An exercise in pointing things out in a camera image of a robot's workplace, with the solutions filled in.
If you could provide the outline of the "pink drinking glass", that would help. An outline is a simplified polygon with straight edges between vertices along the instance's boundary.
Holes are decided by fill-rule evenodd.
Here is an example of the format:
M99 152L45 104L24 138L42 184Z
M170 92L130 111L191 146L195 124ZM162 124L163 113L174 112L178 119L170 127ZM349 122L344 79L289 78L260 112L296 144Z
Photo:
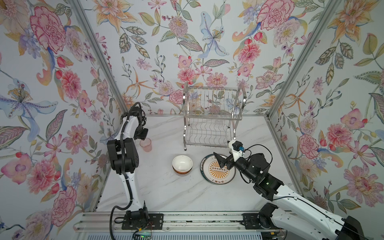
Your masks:
M149 153L149 152L151 152L152 151L152 140L150 139L150 138L146 138L145 140L141 140L140 141L140 146L141 146L141 148L145 151L145 152L147 152L147 153Z

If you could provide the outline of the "orange patterned plate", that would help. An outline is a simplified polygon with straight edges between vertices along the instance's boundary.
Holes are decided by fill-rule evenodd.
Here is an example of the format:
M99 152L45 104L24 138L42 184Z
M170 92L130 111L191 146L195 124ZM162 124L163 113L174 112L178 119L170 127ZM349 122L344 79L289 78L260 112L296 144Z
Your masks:
M225 185L230 183L236 176L236 169L221 169L213 154L203 158L205 180L214 185Z

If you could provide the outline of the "orange bowl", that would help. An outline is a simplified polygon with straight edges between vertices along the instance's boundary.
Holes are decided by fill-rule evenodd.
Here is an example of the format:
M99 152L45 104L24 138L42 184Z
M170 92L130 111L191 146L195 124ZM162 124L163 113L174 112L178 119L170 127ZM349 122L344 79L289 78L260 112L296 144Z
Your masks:
M193 168L193 161L190 157L185 155L176 156L172 161L173 169L179 171L187 171Z

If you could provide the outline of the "dark rimmed white plate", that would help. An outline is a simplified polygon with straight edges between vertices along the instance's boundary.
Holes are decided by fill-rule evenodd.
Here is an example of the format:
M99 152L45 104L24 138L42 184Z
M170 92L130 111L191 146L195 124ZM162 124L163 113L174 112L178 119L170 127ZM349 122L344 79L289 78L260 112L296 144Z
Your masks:
M205 160L203 159L200 163L200 173L202 175L202 177L205 179L205 174L204 174L204 163L205 163Z

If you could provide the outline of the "pink floral patterned bowl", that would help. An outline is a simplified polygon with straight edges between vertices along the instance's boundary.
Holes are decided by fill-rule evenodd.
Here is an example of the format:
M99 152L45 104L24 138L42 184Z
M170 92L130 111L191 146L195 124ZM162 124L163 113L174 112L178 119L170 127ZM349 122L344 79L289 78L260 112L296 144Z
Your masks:
M179 171L179 170L174 169L174 172L175 172L177 175L179 175L179 176L186 176L186 175L188 175L188 174L191 172L191 170L192 170L192 169L189 169L189 170L187 170L187 171Z

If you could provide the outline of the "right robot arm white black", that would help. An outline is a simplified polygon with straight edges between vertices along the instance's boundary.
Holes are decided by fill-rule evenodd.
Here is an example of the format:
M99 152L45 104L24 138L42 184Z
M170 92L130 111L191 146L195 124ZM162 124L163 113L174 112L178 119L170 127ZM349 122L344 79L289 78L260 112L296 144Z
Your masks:
M277 227L305 240L364 240L362 226L353 217L343 218L305 199L281 180L269 174L263 154L247 160L236 151L227 158L214 153L219 166L236 168L253 183L254 190L268 200L258 213L262 228Z

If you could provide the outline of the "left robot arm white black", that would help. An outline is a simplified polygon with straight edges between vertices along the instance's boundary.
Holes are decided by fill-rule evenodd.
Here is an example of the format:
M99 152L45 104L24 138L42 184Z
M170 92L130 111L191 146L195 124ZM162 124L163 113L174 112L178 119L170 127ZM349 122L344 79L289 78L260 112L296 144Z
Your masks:
M141 200L135 176L135 170L140 162L135 141L145 140L148 134L148 129L145 128L147 118L141 103L134 103L129 111L122 115L121 120L122 127L118 135L107 142L107 149L112 170L122 181L128 204L125 207L114 206L110 221L113 221L115 210L125 211L122 220L116 220L115 223L122 224L124 229L140 230L144 229L150 221L145 202Z

